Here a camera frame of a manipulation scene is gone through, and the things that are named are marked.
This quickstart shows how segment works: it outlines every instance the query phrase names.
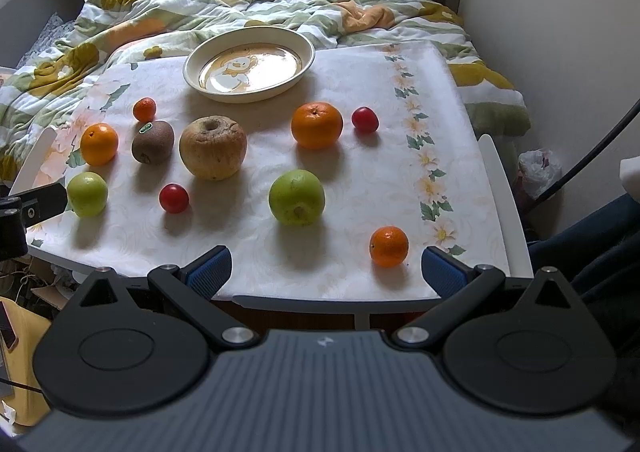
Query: kiwi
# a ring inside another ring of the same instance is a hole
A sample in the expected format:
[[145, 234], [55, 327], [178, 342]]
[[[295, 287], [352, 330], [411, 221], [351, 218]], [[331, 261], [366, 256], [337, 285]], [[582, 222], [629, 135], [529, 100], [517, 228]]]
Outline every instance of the kiwi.
[[140, 128], [131, 143], [131, 154], [140, 163], [157, 165], [174, 150], [174, 130], [162, 120], [149, 122]]

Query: apple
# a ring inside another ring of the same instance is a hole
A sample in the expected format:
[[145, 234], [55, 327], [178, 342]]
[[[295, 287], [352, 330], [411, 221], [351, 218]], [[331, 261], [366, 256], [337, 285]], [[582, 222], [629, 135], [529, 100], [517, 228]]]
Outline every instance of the apple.
[[322, 183], [309, 171], [285, 172], [271, 185], [269, 207], [273, 216], [285, 225], [311, 225], [324, 210]]
[[228, 117], [199, 118], [180, 136], [180, 158], [201, 179], [225, 179], [238, 172], [246, 154], [246, 135]]
[[99, 174], [81, 172], [66, 185], [66, 196], [78, 217], [99, 214], [107, 204], [109, 188]]

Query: plastic bag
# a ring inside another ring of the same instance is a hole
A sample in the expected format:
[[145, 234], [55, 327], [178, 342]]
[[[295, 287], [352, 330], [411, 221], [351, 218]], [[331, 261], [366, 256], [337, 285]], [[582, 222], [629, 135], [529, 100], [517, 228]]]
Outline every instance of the plastic bag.
[[562, 177], [560, 161], [548, 149], [522, 153], [518, 157], [518, 164], [522, 188], [532, 199], [536, 199]]

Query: green apple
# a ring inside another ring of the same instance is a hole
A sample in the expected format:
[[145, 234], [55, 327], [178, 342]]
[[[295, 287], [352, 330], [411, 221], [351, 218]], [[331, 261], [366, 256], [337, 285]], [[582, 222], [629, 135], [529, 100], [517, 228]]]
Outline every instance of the green apple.
[[271, 185], [269, 207], [285, 225], [311, 225], [324, 210], [322, 183], [303, 169], [285, 172]]
[[99, 174], [81, 172], [66, 185], [66, 196], [78, 217], [95, 216], [107, 204], [109, 189]]

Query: table leg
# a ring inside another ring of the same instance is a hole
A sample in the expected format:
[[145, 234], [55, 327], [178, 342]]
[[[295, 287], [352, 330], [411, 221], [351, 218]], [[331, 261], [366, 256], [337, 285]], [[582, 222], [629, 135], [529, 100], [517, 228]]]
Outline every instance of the table leg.
[[353, 323], [358, 331], [370, 329], [369, 313], [354, 313]]

